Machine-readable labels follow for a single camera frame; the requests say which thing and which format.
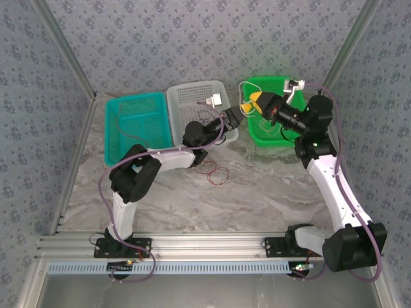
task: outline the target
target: red wire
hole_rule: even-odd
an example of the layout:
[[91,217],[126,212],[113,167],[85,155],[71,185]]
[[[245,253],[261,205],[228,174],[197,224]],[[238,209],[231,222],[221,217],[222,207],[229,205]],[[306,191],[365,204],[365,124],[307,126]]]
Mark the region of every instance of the red wire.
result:
[[[224,180],[224,181],[221,181],[220,183],[217,184],[217,183],[214,183],[214,182],[211,180],[211,175],[212,175],[214,172],[216,172],[217,170],[220,170],[220,169],[226,170],[226,171],[227,171],[227,176],[225,177],[225,180]],[[213,184],[213,185],[215,185],[215,186],[219,186],[219,185],[223,185],[223,184],[229,179],[229,175],[230,175],[230,171],[229,171],[226,167],[218,167],[218,168],[212,170],[212,171],[207,175],[207,180],[208,180],[208,182],[210,182],[210,184]]]
[[[198,167],[198,166],[201,166],[202,164],[207,164],[207,163],[212,163],[212,164],[214,164],[213,170],[211,170],[210,172],[202,172],[202,171],[198,171],[198,170],[197,170],[197,167]],[[215,185],[215,186],[223,185],[223,184],[224,184],[226,181],[228,181],[228,179],[229,179],[230,171],[229,171],[226,167],[217,167],[217,163],[216,163],[214,160],[212,160],[212,159],[210,159],[210,160],[204,160],[204,161],[203,161],[200,165],[198,165],[198,166],[195,166],[194,172],[195,172],[195,173],[199,173],[199,174],[201,174],[201,175],[207,175],[207,181],[208,181],[210,184],[212,184],[212,185]],[[227,176],[225,177],[225,180],[221,181],[220,183],[214,183],[214,182],[211,180],[211,175],[212,175],[214,172],[216,172],[217,170],[220,170],[220,169],[226,170]]]

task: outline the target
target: plastic crate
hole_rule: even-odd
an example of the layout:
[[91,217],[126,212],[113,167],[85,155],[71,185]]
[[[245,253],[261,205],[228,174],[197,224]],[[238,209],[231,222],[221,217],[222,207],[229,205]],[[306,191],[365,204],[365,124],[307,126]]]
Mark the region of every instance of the plastic crate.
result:
[[[247,79],[247,81],[254,83],[261,87],[261,89],[265,92],[274,92],[278,95],[283,95],[284,90],[284,81],[285,79],[289,79],[287,76],[259,76],[259,77],[251,77]],[[250,95],[254,92],[258,92],[258,89],[252,85],[247,83],[243,84],[243,92],[244,92],[244,100],[248,101]],[[291,102],[291,106],[299,109],[304,110],[306,103],[304,100],[304,96],[302,95],[302,91],[297,91],[294,94],[294,98]],[[263,117],[258,112],[253,112],[250,117],[247,118],[249,124],[249,132],[250,136],[254,139],[254,142],[257,146],[261,146],[264,148],[267,147],[291,147],[294,146],[293,142],[285,140],[279,132],[281,125],[276,124],[274,126],[274,131],[272,133],[267,133],[266,131],[262,130],[260,127],[260,121]],[[270,123],[268,121],[263,122],[263,127],[267,130],[270,128]],[[283,133],[287,139],[294,141],[299,135],[294,133],[291,130],[283,130]]]
[[120,161],[135,144],[145,142],[123,133],[138,136],[152,149],[170,148],[171,133],[167,105],[161,92],[137,94],[111,99],[105,110],[105,163],[112,166]]
[[[205,101],[213,94],[220,93],[222,105],[217,106],[217,111],[230,108],[230,101],[224,85],[218,80],[199,81],[176,85],[167,90],[168,112],[170,113],[171,132],[175,146],[182,143],[182,136],[186,126],[191,121],[199,121],[208,124],[216,115],[207,106],[197,104]],[[228,144],[238,138],[238,130],[235,129],[225,134],[226,140],[222,144]]]

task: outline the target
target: black wire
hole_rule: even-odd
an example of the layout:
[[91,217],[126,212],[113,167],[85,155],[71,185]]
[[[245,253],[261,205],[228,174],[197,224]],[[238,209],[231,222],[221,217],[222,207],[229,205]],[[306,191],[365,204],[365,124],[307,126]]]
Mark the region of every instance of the black wire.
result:
[[96,246],[96,245],[97,245],[97,243],[93,243],[93,242],[91,241],[91,237],[92,237],[94,234],[104,235],[104,233],[101,233],[101,232],[95,232],[95,233],[92,233],[92,234],[90,235],[90,237],[89,237],[89,242],[90,242],[90,244],[92,244],[92,245]]
[[223,141],[221,143],[214,143],[215,146],[221,146],[225,141],[227,140],[227,137],[223,135]]
[[284,132],[283,132],[283,127],[280,128],[280,134],[281,134],[281,137],[284,138],[284,140],[287,140],[288,142],[294,143],[289,138],[285,137]]

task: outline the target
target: yellow object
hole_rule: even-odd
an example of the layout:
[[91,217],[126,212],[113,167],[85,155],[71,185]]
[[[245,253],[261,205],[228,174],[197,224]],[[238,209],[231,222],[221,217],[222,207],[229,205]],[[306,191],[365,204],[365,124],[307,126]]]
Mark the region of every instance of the yellow object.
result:
[[248,104],[248,103],[241,105],[241,109],[243,109],[243,111],[244,111],[246,114],[248,114],[248,113],[250,112],[251,108],[252,108],[252,105],[251,105],[251,104]]
[[259,114],[263,114],[261,111],[261,108],[257,105],[257,100],[259,96],[261,95],[262,92],[254,92],[253,94],[250,95],[250,100],[254,108],[259,112]]

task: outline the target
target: teal plastic basket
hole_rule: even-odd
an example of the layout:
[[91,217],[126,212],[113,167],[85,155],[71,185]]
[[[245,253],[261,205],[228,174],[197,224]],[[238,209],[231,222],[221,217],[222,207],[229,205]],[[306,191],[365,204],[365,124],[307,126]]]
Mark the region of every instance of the teal plastic basket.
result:
[[112,166],[119,162],[135,144],[147,146],[144,141],[130,136],[144,139],[152,149],[172,147],[167,104],[163,93],[137,94],[107,102],[104,153],[107,165]]

